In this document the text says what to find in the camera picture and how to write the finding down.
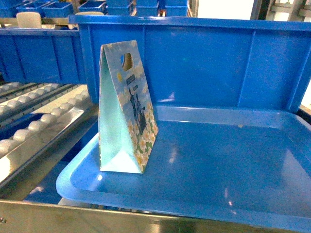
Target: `crate rim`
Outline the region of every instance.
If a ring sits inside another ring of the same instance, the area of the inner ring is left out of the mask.
[[[71,24],[122,24],[159,25],[184,27],[235,28],[250,30],[272,30],[311,32],[311,25],[303,22],[277,22],[264,20],[208,19],[190,17],[130,17],[130,16],[69,16]]]

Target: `blue bin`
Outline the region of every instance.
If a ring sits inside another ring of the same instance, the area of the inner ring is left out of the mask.
[[[137,6],[136,9],[138,17],[157,16],[158,12],[157,7]]]
[[[1,18],[14,18],[16,14],[18,13],[16,9],[17,6],[0,8],[0,17]]]
[[[188,12],[187,6],[166,6],[166,16],[181,16],[186,17]]]
[[[137,0],[136,6],[154,7],[157,6],[157,0]]]
[[[42,10],[48,18],[66,18],[73,14],[73,6],[69,2],[53,2],[42,7]]]
[[[106,1],[87,1],[79,7],[79,11],[97,11],[106,13]]]
[[[130,4],[127,7],[109,7],[107,8],[110,16],[129,16],[133,12],[133,5]]]
[[[108,7],[127,7],[129,4],[131,4],[131,0],[108,0],[107,6]]]
[[[159,5],[158,5],[158,9],[159,10],[165,10],[165,6],[166,6],[166,3],[165,3],[165,0],[159,0]]]
[[[0,41],[7,82],[86,84],[78,31],[7,28],[0,30]]]
[[[21,5],[24,2],[29,2],[29,1],[24,1],[24,0],[0,0],[0,8],[7,9],[7,8],[12,8],[16,7],[17,5]]]
[[[187,6],[188,0],[165,0],[166,6]]]
[[[16,9],[18,10],[18,12],[38,12],[41,15],[41,17],[44,17],[45,14],[42,10],[42,7],[46,6],[47,4],[49,4],[49,2],[37,0],[37,1],[30,2],[25,5],[19,6]]]
[[[308,23],[90,16],[70,16],[69,21],[79,24],[94,102],[99,100],[101,45],[126,40],[138,42],[153,102],[168,101],[173,95],[169,101],[181,106],[296,113],[311,77]],[[196,90],[179,91],[193,76],[189,88]]]

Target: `floral paper bag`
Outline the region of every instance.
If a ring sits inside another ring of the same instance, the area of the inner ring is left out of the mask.
[[[102,45],[99,111],[101,171],[143,173],[158,127],[136,41]]]

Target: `stainless steel edge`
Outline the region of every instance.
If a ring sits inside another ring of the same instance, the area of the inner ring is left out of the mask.
[[[2,233],[290,233],[207,219],[0,200]]]

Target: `printed flower pattern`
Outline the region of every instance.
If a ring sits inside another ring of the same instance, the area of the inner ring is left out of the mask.
[[[139,168],[142,172],[144,172],[151,149],[156,140],[156,135],[158,133],[158,127],[155,123],[154,112],[152,108],[152,104],[148,103],[145,111],[146,117],[146,127],[142,132],[142,135],[139,132],[139,127],[137,123],[129,120],[128,130],[132,138],[133,146],[134,146],[134,156],[138,162]]]
[[[144,94],[146,94],[147,91],[148,91],[148,85],[146,84],[146,85],[144,86],[142,92],[143,92]]]

